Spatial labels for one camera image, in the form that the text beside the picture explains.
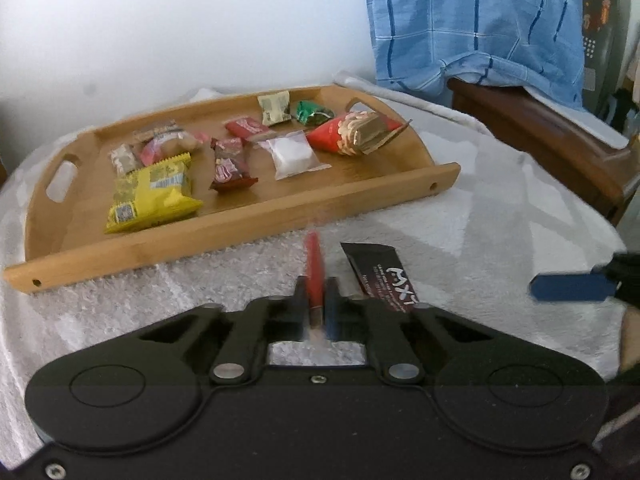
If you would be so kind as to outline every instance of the barcode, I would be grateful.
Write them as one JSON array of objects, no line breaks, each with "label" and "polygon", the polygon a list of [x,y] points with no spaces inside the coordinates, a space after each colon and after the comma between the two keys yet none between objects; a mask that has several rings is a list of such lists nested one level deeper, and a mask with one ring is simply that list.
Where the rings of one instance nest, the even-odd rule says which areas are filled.
[{"label": "barcode", "polygon": [[128,222],[129,220],[133,220],[136,217],[135,211],[133,211],[133,206],[131,204],[120,204],[116,208],[116,222],[121,224],[123,222]]},{"label": "barcode", "polygon": [[584,69],[584,83],[582,85],[583,90],[589,92],[595,92],[596,89],[596,71],[593,68]]},{"label": "barcode", "polygon": [[181,186],[184,179],[184,173],[176,173],[174,176],[169,176],[157,182],[151,182],[149,187],[151,189],[163,189],[169,186]]}]

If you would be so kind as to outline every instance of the tray handle hole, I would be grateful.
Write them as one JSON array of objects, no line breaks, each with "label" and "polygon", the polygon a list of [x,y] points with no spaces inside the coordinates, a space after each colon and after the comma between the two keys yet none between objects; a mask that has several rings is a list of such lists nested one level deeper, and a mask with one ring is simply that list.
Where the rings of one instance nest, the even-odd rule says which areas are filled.
[{"label": "tray handle hole", "polygon": [[63,160],[56,174],[51,179],[51,182],[47,186],[47,196],[53,200],[53,202],[61,203],[64,201],[66,194],[71,187],[71,183],[78,174],[78,167],[70,160]]},{"label": "tray handle hole", "polygon": [[375,110],[360,101],[354,101],[349,106],[348,112],[375,112]]}]

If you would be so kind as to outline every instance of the clear plastic bag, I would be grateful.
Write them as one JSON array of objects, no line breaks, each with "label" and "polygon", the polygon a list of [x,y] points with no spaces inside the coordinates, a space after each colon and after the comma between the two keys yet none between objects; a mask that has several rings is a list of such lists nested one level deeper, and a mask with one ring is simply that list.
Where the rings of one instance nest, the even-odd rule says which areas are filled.
[{"label": "clear plastic bag", "polygon": [[276,167],[276,180],[281,180],[305,171],[319,171],[330,168],[318,160],[314,150],[306,140],[303,131],[292,132],[283,137],[264,140],[260,147],[271,153]]}]

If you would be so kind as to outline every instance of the small beige packet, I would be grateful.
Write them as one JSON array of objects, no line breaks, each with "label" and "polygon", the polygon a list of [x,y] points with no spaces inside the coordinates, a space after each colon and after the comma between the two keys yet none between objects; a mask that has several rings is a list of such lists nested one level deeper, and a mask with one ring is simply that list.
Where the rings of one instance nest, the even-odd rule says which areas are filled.
[{"label": "small beige packet", "polygon": [[123,144],[117,147],[109,155],[118,176],[123,176],[132,171],[144,168],[136,156],[134,147],[130,144]]},{"label": "small beige packet", "polygon": [[272,126],[291,120],[289,92],[258,96],[262,108],[262,124]]}]

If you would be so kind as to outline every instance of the screw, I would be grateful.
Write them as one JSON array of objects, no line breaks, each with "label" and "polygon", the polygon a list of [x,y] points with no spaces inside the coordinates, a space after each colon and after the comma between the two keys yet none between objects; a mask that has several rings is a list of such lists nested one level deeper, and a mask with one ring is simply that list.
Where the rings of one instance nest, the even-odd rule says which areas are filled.
[{"label": "screw", "polygon": [[389,375],[394,379],[407,380],[418,376],[420,369],[409,363],[398,363],[389,367]]},{"label": "screw", "polygon": [[244,367],[236,363],[222,363],[213,368],[213,373],[220,379],[237,379],[244,374]]},{"label": "screw", "polygon": [[51,480],[63,480],[66,477],[65,468],[55,462],[47,465],[44,472]]},{"label": "screw", "polygon": [[591,475],[591,468],[586,464],[578,464],[571,469],[571,480],[587,480]]}]

